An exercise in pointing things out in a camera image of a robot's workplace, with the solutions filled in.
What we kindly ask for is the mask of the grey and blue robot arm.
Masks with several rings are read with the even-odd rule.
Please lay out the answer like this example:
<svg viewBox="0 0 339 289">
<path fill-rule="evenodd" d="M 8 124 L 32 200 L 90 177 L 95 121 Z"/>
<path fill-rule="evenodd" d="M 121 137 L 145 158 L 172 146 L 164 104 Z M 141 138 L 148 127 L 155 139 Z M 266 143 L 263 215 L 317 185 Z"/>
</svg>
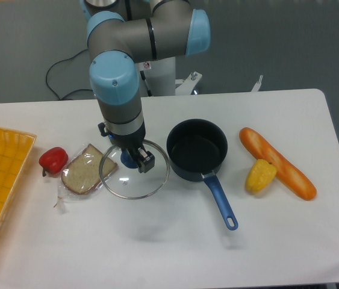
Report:
<svg viewBox="0 0 339 289">
<path fill-rule="evenodd" d="M 87 19 L 90 85 L 104 118 L 100 132 L 146 173 L 155 158 L 143 145 L 137 64 L 206 51 L 208 16 L 188 1 L 81 1 L 80 6 Z"/>
</svg>

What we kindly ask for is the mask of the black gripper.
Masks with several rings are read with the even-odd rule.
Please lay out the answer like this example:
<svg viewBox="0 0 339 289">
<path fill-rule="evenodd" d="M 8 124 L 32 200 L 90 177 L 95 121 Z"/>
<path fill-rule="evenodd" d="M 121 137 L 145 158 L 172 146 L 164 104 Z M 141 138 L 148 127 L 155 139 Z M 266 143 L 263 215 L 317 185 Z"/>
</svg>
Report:
<svg viewBox="0 0 339 289">
<path fill-rule="evenodd" d="M 98 128 L 101 136 L 108 137 L 113 145 L 128 151 L 140 173 L 147 173 L 155 166 L 154 155 L 143 147 L 146 135 L 144 122 L 101 122 Z"/>
</svg>

